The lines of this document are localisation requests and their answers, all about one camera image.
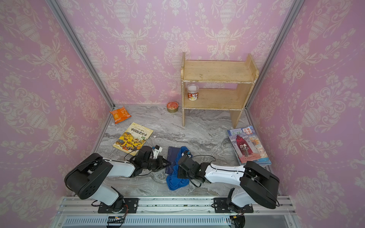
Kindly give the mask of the dark blue book yellow label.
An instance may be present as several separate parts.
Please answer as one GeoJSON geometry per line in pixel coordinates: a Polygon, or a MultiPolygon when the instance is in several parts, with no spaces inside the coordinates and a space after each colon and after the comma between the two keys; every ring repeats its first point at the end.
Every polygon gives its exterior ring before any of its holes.
{"type": "Polygon", "coordinates": [[[180,148],[169,146],[168,153],[167,153],[167,160],[171,163],[171,165],[165,168],[166,174],[170,175],[173,173],[174,166],[176,165],[175,160],[179,154],[179,151],[180,151],[180,148]]]}

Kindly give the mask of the yellow history picture book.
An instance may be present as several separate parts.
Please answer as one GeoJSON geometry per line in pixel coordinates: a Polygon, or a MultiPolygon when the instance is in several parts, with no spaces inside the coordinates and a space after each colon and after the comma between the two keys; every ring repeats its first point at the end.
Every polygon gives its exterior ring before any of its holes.
{"type": "Polygon", "coordinates": [[[113,147],[134,156],[143,147],[154,131],[140,124],[132,123],[113,144],[113,147]]]}

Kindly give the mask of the Hamlet purple red book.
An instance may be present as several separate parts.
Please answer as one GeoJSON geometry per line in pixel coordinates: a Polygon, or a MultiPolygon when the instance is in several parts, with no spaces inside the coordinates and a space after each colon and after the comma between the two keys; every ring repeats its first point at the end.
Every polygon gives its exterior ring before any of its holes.
{"type": "Polygon", "coordinates": [[[234,135],[231,142],[241,163],[261,159],[259,151],[248,137],[234,135]]]}

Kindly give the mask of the colourful sunflower magazine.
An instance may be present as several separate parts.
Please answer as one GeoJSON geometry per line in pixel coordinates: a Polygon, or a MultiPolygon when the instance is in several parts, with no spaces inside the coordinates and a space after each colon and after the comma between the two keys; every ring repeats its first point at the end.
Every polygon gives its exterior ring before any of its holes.
{"type": "Polygon", "coordinates": [[[268,157],[261,141],[259,140],[253,126],[248,126],[248,127],[245,127],[245,128],[232,129],[232,130],[228,130],[227,132],[228,132],[228,136],[229,136],[230,141],[232,140],[234,135],[240,135],[242,137],[246,136],[252,141],[252,143],[254,144],[254,146],[257,148],[257,150],[259,151],[259,153],[261,155],[261,159],[255,160],[253,162],[259,164],[262,167],[269,166],[269,165],[272,164],[272,162],[269,159],[269,157],[268,157]]]}

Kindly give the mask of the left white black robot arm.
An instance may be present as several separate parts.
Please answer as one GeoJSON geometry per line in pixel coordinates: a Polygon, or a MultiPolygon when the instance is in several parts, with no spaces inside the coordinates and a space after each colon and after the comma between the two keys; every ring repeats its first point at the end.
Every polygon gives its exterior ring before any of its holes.
{"type": "Polygon", "coordinates": [[[109,212],[128,213],[123,195],[114,187],[105,185],[104,181],[108,177],[134,178],[144,170],[158,172],[169,167],[170,161],[161,155],[154,155],[156,149],[143,146],[126,161],[107,159],[93,153],[65,176],[65,186],[81,200],[94,199],[109,212]]]}

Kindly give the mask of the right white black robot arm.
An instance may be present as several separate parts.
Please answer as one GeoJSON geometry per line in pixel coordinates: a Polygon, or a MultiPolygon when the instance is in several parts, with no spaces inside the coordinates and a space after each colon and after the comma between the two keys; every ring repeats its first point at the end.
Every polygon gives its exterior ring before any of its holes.
{"type": "Polygon", "coordinates": [[[278,202],[279,178],[253,161],[241,166],[219,166],[209,162],[198,163],[188,155],[178,161],[178,178],[198,181],[199,184],[224,183],[232,188],[225,201],[213,206],[222,213],[252,213],[252,204],[267,209],[280,206],[278,202]]]}

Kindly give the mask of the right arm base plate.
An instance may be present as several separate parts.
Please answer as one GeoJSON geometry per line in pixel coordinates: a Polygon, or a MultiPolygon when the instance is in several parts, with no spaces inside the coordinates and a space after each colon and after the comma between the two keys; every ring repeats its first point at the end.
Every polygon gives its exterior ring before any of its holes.
{"type": "Polygon", "coordinates": [[[253,213],[253,207],[251,204],[245,205],[244,207],[238,207],[232,203],[231,198],[214,198],[213,204],[211,205],[214,208],[215,213],[237,213],[237,214],[245,214],[245,213],[253,213]]]}

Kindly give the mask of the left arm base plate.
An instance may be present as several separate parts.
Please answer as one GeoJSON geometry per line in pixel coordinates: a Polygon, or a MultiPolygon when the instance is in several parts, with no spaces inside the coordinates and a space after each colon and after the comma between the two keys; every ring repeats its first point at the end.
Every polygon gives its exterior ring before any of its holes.
{"type": "Polygon", "coordinates": [[[139,198],[124,198],[121,202],[116,202],[112,206],[100,203],[98,208],[99,214],[121,213],[121,214],[136,214],[138,209],[139,198]]]}

